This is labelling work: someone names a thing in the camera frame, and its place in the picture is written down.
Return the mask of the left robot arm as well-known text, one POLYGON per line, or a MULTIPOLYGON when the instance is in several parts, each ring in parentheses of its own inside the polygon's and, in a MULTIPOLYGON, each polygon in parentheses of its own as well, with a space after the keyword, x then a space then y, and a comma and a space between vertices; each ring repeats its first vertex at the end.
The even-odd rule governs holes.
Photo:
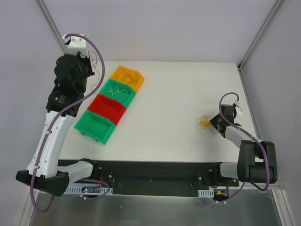
POLYGON ((48 96, 42 136, 30 164, 17 172, 16 180, 59 197, 70 183, 82 177, 89 183, 95 183, 100 173, 89 161, 78 161, 58 169, 63 143, 77 116, 80 100, 84 98, 87 79, 94 75, 90 58, 78 50, 64 54, 56 60, 54 72, 55 86, 48 96))

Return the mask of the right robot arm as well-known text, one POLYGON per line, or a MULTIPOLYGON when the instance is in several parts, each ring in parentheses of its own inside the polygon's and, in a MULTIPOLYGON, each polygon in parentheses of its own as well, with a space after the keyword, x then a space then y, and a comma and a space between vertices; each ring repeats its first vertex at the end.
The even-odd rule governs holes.
POLYGON ((277 160, 275 145, 269 141, 254 140, 247 135, 240 124, 235 123, 236 105, 220 105, 220 112, 210 120, 211 125, 222 137, 239 148, 237 163, 222 163, 212 173, 212 182, 222 186, 229 178, 251 184, 274 184, 277 181, 277 160))

